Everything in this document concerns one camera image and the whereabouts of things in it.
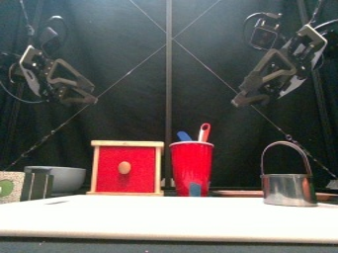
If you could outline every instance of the drawer knob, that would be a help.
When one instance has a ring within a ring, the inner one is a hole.
[[[123,161],[120,162],[117,168],[119,168],[119,172],[125,175],[131,172],[132,165],[128,162]]]

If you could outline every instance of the white bowl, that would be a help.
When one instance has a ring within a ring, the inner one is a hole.
[[[53,195],[65,195],[73,193],[80,189],[85,169],[70,167],[54,167],[54,166],[26,166],[25,172],[44,172],[54,176],[53,180]]]

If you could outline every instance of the red cup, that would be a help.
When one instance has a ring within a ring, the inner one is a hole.
[[[209,185],[213,145],[201,141],[180,141],[169,145],[176,194],[205,197]]]

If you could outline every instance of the red wooden box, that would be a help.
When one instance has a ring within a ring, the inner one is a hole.
[[[87,194],[163,194],[163,142],[92,140],[91,145],[95,149]]]

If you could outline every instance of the metal pail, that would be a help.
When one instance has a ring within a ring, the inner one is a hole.
[[[306,174],[264,174],[264,154],[268,148],[275,145],[290,146],[298,151],[304,164]],[[294,207],[316,206],[308,160],[304,152],[295,144],[287,141],[276,141],[271,143],[263,151],[260,167],[262,187],[266,204]]]

